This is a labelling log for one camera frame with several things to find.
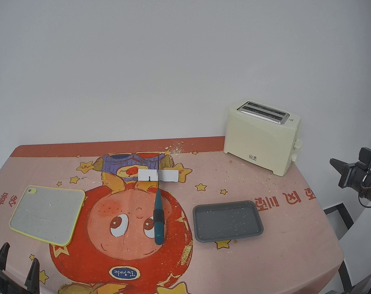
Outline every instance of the cable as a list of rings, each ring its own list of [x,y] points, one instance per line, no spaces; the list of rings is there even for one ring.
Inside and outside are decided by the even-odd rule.
[[[365,174],[364,178],[362,179],[362,181],[361,181],[361,183],[360,183],[361,189],[364,189],[364,190],[366,190],[366,191],[368,191],[369,189],[371,189],[371,186],[369,186],[369,187],[365,187],[365,186],[363,185],[363,183],[364,183],[364,179],[366,179],[366,177],[368,176],[369,173],[371,173],[371,170],[369,170],[369,172],[367,172],[367,173]],[[359,193],[360,193],[360,191],[358,191],[358,202],[359,202],[359,204],[360,204],[362,207],[364,207],[364,208],[371,208],[371,206],[365,206],[363,203],[361,203],[361,200],[360,200],[360,197],[359,197]]]

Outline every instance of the cream toaster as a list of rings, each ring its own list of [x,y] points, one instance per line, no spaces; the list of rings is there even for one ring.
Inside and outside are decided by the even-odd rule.
[[[300,124],[301,118],[291,112],[249,100],[237,102],[229,109],[223,152],[284,176],[302,146]]]

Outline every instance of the gray tray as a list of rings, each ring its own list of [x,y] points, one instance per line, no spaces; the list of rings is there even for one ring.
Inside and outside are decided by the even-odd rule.
[[[194,207],[195,238],[199,242],[217,242],[248,238],[263,233],[263,224],[255,203],[216,203]]]

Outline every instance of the table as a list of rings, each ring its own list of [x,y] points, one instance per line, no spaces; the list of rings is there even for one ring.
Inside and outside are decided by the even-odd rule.
[[[223,153],[224,137],[17,147],[0,170],[0,248],[7,273],[23,285],[40,261],[41,292],[70,294],[318,293],[343,253],[297,167],[284,177]],[[160,183],[166,240],[152,238],[156,182],[138,168],[179,170]],[[25,188],[82,189],[86,199],[71,243],[49,245],[8,222]],[[192,210],[205,203],[252,200],[262,235],[200,243]]]

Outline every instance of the gray cutting board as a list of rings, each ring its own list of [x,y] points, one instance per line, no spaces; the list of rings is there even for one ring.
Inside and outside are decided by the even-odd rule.
[[[85,192],[30,185],[23,193],[9,227],[43,242],[66,246],[73,236]]]

